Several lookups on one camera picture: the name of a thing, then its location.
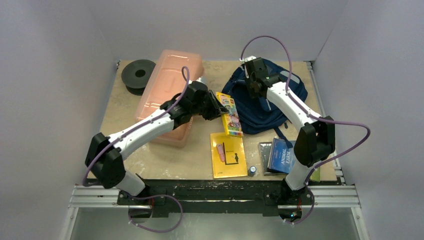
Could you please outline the colourful crayon box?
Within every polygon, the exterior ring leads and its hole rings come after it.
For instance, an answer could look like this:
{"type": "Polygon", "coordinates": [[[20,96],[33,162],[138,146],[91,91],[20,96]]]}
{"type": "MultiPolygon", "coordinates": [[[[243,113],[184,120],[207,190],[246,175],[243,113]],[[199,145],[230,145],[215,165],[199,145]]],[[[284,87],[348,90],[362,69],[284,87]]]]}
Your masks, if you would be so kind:
{"type": "Polygon", "coordinates": [[[221,117],[225,133],[229,136],[242,137],[244,134],[235,100],[230,95],[221,92],[216,92],[215,95],[219,102],[228,110],[228,113],[221,117]]]}

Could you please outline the navy blue student backpack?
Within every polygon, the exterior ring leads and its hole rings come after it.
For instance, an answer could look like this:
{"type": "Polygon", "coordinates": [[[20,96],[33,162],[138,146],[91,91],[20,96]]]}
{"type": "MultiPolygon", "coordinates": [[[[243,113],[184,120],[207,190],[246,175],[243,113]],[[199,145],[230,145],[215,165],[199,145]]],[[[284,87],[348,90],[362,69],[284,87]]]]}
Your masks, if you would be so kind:
{"type": "MultiPolygon", "coordinates": [[[[268,59],[263,59],[263,61],[270,75],[278,74],[284,82],[287,80],[289,76],[288,69],[268,59]]],[[[244,66],[240,65],[221,91],[221,93],[234,99],[243,133],[256,135],[267,130],[273,130],[281,125],[287,127],[286,121],[288,118],[277,106],[269,102],[265,97],[250,97],[245,77],[244,66]]],[[[289,88],[300,100],[305,102],[308,91],[301,78],[295,73],[291,75],[289,88]]]]}

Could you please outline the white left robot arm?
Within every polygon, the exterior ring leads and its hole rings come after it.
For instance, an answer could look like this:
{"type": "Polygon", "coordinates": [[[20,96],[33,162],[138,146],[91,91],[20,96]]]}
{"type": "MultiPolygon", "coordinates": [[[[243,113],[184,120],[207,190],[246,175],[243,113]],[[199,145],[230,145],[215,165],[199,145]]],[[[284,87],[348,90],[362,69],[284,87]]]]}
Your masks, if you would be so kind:
{"type": "Polygon", "coordinates": [[[212,90],[193,81],[146,119],[109,136],[101,132],[94,135],[85,159],[87,170],[105,189],[118,188],[142,205],[148,201],[149,191],[140,176],[125,169],[124,160],[151,140],[187,124],[193,116],[211,121],[228,112],[212,90]]]}

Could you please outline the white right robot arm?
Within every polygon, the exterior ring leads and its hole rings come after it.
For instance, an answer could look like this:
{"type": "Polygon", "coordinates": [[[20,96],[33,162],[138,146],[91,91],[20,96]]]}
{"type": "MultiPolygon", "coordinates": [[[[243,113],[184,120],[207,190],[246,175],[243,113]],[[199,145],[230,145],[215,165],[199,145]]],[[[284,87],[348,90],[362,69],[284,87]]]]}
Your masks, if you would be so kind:
{"type": "Polygon", "coordinates": [[[291,72],[286,80],[279,73],[270,74],[261,57],[250,56],[242,63],[250,96],[266,98],[298,132],[293,147],[296,162],[280,191],[282,200],[292,204],[300,198],[300,190],[307,185],[313,170],[335,151],[335,125],[331,117],[322,118],[294,94],[289,87],[291,72]]]}

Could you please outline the pink pen toy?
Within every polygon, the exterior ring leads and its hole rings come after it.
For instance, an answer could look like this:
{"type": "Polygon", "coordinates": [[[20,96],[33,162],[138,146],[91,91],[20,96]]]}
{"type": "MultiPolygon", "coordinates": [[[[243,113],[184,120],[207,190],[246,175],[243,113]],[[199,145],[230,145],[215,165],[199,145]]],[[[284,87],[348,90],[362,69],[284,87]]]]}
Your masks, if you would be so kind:
{"type": "Polygon", "coordinates": [[[226,153],[225,153],[225,148],[224,145],[222,143],[219,143],[216,145],[216,149],[219,155],[219,159],[221,162],[226,162],[226,153]]]}

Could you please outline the yellow book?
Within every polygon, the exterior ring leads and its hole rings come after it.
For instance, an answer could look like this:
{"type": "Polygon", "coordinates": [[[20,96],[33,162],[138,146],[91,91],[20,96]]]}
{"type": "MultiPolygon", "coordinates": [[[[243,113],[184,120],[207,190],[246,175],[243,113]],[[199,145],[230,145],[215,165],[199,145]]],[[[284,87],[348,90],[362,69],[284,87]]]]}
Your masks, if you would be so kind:
{"type": "Polygon", "coordinates": [[[246,177],[248,175],[244,144],[241,137],[227,135],[224,132],[211,133],[210,150],[214,179],[246,177]],[[225,162],[220,161],[217,144],[224,145],[225,162]]]}

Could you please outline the dark book under blue book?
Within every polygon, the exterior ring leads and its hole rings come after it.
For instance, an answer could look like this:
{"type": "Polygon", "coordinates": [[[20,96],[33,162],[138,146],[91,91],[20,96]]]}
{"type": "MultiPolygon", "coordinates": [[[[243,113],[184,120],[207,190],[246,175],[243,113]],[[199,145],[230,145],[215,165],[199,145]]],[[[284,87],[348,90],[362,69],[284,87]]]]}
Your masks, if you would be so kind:
{"type": "Polygon", "coordinates": [[[273,175],[273,173],[268,168],[269,157],[271,153],[271,142],[260,142],[258,144],[258,150],[260,154],[260,160],[262,165],[262,172],[264,176],[273,175]]]}

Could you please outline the pink translucent storage box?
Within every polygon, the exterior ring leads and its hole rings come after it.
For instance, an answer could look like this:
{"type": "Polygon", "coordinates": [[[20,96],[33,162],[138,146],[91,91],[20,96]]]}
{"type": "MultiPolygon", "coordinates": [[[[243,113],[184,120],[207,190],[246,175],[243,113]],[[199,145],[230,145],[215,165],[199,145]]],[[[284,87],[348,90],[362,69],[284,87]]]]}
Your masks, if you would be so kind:
{"type": "Polygon", "coordinates": [[[163,50],[134,114],[136,123],[143,121],[166,101],[180,93],[186,84],[182,67],[188,67],[189,79],[196,80],[204,73],[200,54],[177,50],[163,50]]]}

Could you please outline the small blue glue stick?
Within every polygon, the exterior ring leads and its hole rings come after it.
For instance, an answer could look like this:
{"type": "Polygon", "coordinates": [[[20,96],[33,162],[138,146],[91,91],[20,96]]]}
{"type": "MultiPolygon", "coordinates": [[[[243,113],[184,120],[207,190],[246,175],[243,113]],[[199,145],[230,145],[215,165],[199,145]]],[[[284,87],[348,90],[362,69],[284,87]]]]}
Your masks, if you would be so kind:
{"type": "Polygon", "coordinates": [[[257,168],[254,166],[254,165],[252,165],[252,166],[250,166],[248,169],[247,169],[247,175],[249,176],[249,177],[253,177],[253,176],[255,176],[255,174],[257,173],[257,168]]]}

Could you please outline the blue Animal Farm book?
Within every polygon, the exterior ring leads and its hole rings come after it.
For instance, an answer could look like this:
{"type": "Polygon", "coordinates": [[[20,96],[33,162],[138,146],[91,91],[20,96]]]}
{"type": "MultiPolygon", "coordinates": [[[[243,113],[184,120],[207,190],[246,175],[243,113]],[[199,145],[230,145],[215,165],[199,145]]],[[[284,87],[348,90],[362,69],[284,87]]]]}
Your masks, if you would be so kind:
{"type": "Polygon", "coordinates": [[[295,164],[294,154],[295,141],[285,141],[274,138],[271,142],[270,155],[267,170],[272,173],[289,174],[295,164]]]}

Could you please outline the black filament spool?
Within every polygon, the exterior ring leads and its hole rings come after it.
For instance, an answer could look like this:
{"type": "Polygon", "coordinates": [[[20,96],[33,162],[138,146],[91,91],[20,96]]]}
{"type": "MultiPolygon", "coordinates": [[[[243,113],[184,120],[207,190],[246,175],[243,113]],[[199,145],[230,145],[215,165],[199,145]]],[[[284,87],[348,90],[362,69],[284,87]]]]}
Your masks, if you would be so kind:
{"type": "Polygon", "coordinates": [[[156,63],[148,59],[130,62],[121,73],[121,80],[126,89],[133,95],[141,96],[149,82],[156,63]]]}

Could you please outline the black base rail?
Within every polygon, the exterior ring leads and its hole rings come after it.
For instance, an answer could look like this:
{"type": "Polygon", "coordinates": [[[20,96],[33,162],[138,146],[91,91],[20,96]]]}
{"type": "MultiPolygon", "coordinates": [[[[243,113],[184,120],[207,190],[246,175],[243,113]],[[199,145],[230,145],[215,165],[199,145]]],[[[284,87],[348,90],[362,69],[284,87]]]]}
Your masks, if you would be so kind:
{"type": "Polygon", "coordinates": [[[147,179],[147,189],[137,200],[120,191],[119,206],[152,207],[154,218],[170,213],[261,214],[274,217],[312,203],[307,190],[282,201],[282,181],[278,180],[172,180],[147,179]]]}

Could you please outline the aluminium frame rail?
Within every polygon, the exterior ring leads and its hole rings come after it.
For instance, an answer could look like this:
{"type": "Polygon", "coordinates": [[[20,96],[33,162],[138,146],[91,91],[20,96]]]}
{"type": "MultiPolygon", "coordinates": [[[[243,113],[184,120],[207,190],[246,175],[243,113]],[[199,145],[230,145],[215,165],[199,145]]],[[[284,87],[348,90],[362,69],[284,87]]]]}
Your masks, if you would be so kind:
{"type": "Polygon", "coordinates": [[[356,187],[341,186],[311,186],[316,208],[358,208],[361,206],[356,187]]]}

